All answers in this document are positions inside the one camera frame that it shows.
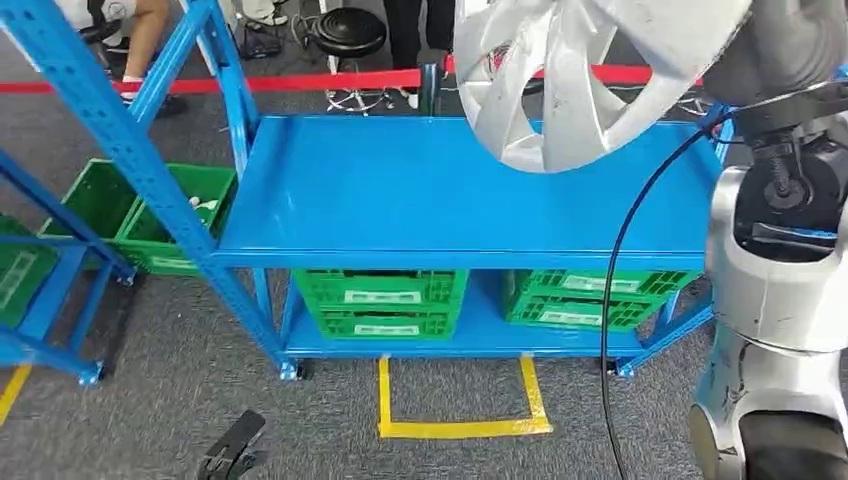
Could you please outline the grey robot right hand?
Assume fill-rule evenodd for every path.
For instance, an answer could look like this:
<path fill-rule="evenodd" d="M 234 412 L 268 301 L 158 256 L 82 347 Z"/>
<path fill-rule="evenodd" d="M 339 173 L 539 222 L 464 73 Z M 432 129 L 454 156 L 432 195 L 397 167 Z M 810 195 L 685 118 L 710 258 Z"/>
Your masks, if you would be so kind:
<path fill-rule="evenodd" d="M 703 86 L 741 107 L 827 81 L 846 59 L 845 1 L 754 1 Z"/>

